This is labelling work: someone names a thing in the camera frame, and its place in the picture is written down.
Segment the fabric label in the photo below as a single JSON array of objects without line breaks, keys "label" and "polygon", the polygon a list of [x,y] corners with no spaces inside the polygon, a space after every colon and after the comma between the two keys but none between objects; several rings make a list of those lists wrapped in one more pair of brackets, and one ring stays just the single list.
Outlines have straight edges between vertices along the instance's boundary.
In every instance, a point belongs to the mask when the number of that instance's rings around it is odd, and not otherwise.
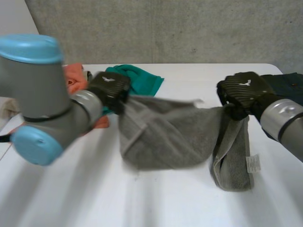
[{"label": "fabric label", "polygon": [[261,170],[259,154],[246,157],[247,172],[250,174],[258,173]]}]

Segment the table surface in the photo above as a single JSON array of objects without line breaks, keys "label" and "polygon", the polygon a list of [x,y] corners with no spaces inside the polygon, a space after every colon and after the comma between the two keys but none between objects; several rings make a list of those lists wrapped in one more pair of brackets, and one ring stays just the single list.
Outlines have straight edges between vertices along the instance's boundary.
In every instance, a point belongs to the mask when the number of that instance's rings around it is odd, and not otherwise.
[{"label": "table surface", "polygon": [[[95,73],[111,65],[84,65]],[[269,64],[139,64],[165,78],[157,97],[201,98],[219,106],[216,83],[254,71],[281,74]],[[2,134],[21,123],[13,118]],[[289,227],[303,226],[303,164],[249,122],[251,154],[261,172],[247,192],[225,192],[211,178],[211,160],[194,168],[137,171],[119,153],[117,118],[108,129],[78,138],[50,167],[0,147],[1,227]]]}]

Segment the gray wall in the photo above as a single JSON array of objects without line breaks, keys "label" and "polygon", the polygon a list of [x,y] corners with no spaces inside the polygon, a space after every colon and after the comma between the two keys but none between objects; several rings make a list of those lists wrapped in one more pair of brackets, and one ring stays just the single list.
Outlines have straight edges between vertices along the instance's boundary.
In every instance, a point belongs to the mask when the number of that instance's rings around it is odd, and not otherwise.
[{"label": "gray wall", "polygon": [[271,63],[303,73],[303,0],[26,0],[66,63]]}]

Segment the green towel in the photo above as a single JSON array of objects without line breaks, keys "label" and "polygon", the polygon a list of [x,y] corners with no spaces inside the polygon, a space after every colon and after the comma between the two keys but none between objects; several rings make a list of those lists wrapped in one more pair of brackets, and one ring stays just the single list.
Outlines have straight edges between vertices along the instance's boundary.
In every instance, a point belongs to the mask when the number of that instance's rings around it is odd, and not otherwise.
[{"label": "green towel", "polygon": [[[164,80],[133,65],[116,65],[108,67],[105,72],[120,73],[129,77],[131,79],[130,95],[155,96]],[[103,108],[103,115],[111,112],[107,107]]]}]

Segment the dark cloth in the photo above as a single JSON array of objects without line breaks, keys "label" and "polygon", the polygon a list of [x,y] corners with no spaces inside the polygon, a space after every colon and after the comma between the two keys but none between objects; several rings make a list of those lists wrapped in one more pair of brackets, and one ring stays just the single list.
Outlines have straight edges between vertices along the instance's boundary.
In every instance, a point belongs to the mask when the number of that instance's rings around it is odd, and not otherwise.
[{"label": "dark cloth", "polygon": [[263,75],[277,96],[293,100],[303,105],[303,75],[298,73],[283,75]]}]

